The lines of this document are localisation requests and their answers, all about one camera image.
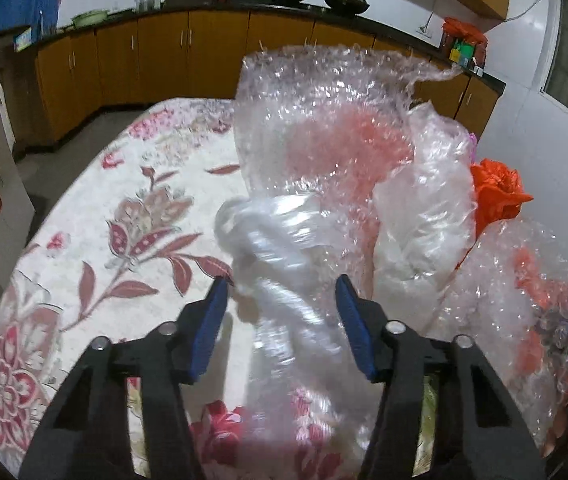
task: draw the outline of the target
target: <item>floor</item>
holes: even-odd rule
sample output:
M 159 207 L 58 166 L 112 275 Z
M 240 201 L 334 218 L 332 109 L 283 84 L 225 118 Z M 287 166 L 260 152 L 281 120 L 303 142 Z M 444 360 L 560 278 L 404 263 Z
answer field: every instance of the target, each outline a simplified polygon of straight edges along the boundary
M 140 114 L 104 112 L 57 152 L 27 155 L 17 164 L 27 193 L 46 199 L 44 218 L 95 156 Z

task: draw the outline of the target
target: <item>black countertop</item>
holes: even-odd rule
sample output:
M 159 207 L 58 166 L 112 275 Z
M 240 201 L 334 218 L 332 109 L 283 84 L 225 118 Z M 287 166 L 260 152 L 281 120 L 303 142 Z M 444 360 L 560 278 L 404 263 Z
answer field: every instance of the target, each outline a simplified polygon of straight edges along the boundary
M 90 28 L 108 27 L 109 25 L 114 25 L 116 23 L 126 22 L 128 20 L 136 20 L 143 16 L 151 16 L 153 14 L 160 14 L 164 12 L 175 12 L 179 10 L 202 10 L 202 9 L 214 9 L 214 10 L 259 10 L 260 12 L 274 12 L 277 14 L 287 14 L 289 16 L 299 16 L 302 18 L 309 18 L 313 20 L 319 20 L 331 25 L 337 25 L 339 27 L 348 28 L 350 30 L 356 30 L 363 34 L 370 34 L 376 38 L 382 40 L 390 40 L 395 43 L 403 44 L 407 47 L 413 48 L 414 50 L 431 56 L 433 60 L 438 60 L 441 62 L 450 63 L 450 61 L 440 52 L 438 48 L 432 46 L 432 44 L 426 41 L 420 40 L 411 34 L 407 34 L 401 30 L 385 25 L 384 23 L 375 22 L 374 20 L 369 20 L 368 18 L 363 18 L 361 16 L 355 16 L 354 18 L 346 18 L 335 14 L 331 9 L 327 7 L 312 6 L 306 4 L 299 4 L 297 6 L 284 6 L 277 3 L 275 0 L 227 0 L 225 3 L 221 4 L 214 0 L 210 4 L 198 4 L 193 6 L 180 6 L 180 7 L 163 7 L 161 10 L 151 10 L 149 12 L 136 13 L 132 10 L 119 12 L 110 16 L 106 21 L 93 25 L 91 27 L 83 27 L 80 29 L 72 29 L 61 34 L 55 34 L 52 36 L 47 36 L 33 46 L 42 46 L 50 41 L 56 40 L 67 34 L 73 34 L 83 30 L 89 30 Z M 469 70 L 464 70 L 466 74 L 472 77 L 477 77 L 473 72 Z M 495 90 L 499 95 L 504 93 L 504 88 L 506 83 L 500 81 L 499 79 L 484 73 L 481 77 L 482 81 L 491 89 Z

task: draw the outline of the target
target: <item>tablecloth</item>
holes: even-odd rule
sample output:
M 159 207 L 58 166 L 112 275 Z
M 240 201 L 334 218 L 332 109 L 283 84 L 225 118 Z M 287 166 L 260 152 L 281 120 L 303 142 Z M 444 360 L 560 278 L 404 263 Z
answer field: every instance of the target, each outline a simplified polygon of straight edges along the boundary
M 213 225 L 225 200 L 247 195 L 232 115 L 229 101 L 153 106 L 88 165 L 25 248 L 0 303 L 0 460 L 14 475 L 56 389 L 94 337 L 145 336 L 203 298 L 212 276 L 230 272 Z M 208 372 L 184 387 L 200 460 L 224 465 L 226 476 L 252 341 L 251 319 L 231 300 Z M 139 380 L 128 389 L 134 465 L 146 472 Z M 319 480 L 334 476 L 338 461 L 324 462 L 306 480 L 320 469 Z

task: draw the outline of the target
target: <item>clear plastic wrap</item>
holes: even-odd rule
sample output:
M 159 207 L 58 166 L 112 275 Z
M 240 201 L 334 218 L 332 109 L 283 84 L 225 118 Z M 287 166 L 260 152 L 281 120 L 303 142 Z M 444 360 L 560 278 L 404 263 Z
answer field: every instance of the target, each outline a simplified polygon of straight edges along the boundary
M 474 145 L 430 103 L 409 113 L 413 161 L 375 186 L 380 228 L 373 299 L 387 316 L 424 333 L 445 285 L 475 241 Z
M 541 446 L 568 400 L 568 262 L 548 230 L 523 218 L 485 229 L 427 335 L 460 333 L 478 343 Z
M 376 183 L 413 157 L 407 113 L 418 80 L 458 73 L 396 52 L 288 47 L 244 59 L 235 143 L 252 196 L 314 190 L 352 242 L 347 272 L 372 294 Z
M 357 370 L 334 307 L 344 238 L 316 194 L 226 202 L 216 238 L 240 304 L 259 307 L 238 467 L 277 478 L 311 440 L 355 474 L 381 387 Z

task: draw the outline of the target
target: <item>electrical outlet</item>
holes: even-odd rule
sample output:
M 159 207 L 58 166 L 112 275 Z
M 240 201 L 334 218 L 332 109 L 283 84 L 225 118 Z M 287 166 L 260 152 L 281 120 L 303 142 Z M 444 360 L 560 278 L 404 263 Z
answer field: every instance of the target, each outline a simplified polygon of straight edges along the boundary
M 417 33 L 420 36 L 424 36 L 424 38 L 429 38 L 429 40 L 433 37 L 433 33 L 429 32 L 426 27 L 422 28 L 422 27 L 418 27 L 417 28 Z

